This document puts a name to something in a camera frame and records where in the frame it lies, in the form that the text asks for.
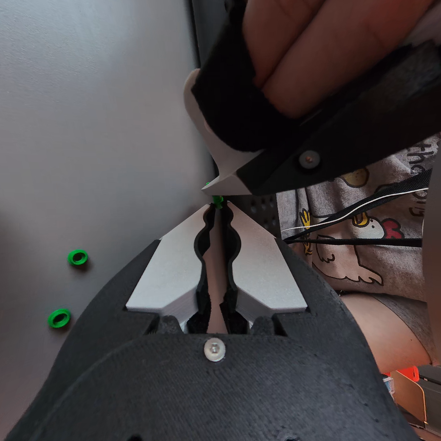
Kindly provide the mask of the small green lego piece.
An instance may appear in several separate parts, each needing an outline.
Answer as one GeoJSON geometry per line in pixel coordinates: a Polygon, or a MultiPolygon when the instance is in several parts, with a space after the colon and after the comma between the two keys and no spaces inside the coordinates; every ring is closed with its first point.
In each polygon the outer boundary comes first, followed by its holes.
{"type": "Polygon", "coordinates": [[[214,179],[207,183],[203,187],[202,191],[207,195],[212,197],[212,202],[217,209],[223,208],[223,196],[222,191],[218,182],[218,179],[214,179]]]}

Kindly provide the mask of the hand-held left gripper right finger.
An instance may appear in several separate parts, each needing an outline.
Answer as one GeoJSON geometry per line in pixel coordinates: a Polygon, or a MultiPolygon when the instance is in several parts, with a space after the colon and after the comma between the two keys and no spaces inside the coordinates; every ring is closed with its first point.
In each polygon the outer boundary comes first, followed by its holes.
{"type": "Polygon", "coordinates": [[[227,269],[221,311],[227,326],[259,317],[303,313],[307,303],[276,238],[231,202],[220,211],[227,269]]]}

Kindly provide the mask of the person's right hand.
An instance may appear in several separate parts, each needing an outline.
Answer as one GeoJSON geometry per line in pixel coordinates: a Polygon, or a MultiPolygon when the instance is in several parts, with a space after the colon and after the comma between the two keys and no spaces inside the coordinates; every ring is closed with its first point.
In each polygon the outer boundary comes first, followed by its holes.
{"type": "Polygon", "coordinates": [[[435,1],[251,0],[242,24],[254,83],[299,118],[395,50],[435,1]]]}

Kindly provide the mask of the black box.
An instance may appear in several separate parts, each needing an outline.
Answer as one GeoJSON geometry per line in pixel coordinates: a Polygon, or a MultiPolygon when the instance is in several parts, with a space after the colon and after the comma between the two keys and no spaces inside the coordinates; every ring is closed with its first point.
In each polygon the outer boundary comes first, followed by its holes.
{"type": "Polygon", "coordinates": [[[441,368],[425,365],[418,367],[425,396],[427,430],[441,436],[441,368]]]}

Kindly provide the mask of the person's bare thigh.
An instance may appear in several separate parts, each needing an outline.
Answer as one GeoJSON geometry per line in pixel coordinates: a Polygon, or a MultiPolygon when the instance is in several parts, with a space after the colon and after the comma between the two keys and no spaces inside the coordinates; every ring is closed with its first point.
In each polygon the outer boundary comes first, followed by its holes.
{"type": "Polygon", "coordinates": [[[421,341],[382,302],[367,294],[347,294],[341,300],[363,332],[381,373],[430,364],[421,341]]]}

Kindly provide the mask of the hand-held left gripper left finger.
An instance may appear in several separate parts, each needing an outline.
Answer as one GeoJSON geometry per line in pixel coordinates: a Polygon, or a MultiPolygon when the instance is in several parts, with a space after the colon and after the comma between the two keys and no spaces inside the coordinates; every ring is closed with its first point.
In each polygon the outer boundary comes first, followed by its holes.
{"type": "Polygon", "coordinates": [[[204,254],[216,207],[203,206],[164,235],[139,279],[126,309],[173,316],[181,327],[208,327],[211,300],[204,254]]]}

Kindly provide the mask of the grey printed t-shirt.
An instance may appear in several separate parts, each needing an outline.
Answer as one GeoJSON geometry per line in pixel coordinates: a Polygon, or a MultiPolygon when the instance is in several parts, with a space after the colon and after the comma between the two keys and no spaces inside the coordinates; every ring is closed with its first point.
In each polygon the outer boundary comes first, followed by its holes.
{"type": "MultiPolygon", "coordinates": [[[[277,194],[281,237],[286,239],[390,185],[433,167],[440,133],[366,168],[321,184],[277,194]]],[[[421,237],[427,191],[407,194],[336,225],[308,233],[312,240],[421,237]]],[[[291,248],[336,291],[387,294],[425,301],[422,250],[383,245],[296,243],[291,248]]]]}

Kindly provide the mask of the tan flat plate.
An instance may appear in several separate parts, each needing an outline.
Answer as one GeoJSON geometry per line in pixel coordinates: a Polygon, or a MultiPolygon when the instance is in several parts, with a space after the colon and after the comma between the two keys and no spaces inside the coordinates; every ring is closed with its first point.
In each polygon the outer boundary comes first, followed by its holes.
{"type": "Polygon", "coordinates": [[[426,397],[422,387],[398,371],[390,372],[394,382],[395,402],[425,424],[427,422],[426,397]]]}

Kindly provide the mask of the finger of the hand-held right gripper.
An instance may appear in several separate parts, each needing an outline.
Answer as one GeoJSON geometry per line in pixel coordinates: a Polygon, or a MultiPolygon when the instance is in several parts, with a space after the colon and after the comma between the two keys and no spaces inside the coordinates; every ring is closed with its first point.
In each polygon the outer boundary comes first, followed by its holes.
{"type": "Polygon", "coordinates": [[[223,178],[217,176],[207,183],[201,191],[208,196],[252,195],[235,172],[223,178]]]}
{"type": "Polygon", "coordinates": [[[217,137],[217,135],[212,132],[211,128],[209,128],[206,120],[201,113],[195,97],[191,92],[199,71],[199,68],[191,71],[185,81],[184,105],[187,114],[189,115],[196,129],[202,136],[210,155],[216,163],[220,177],[223,178],[257,157],[262,152],[262,150],[256,152],[237,151],[225,144],[217,137]]]}

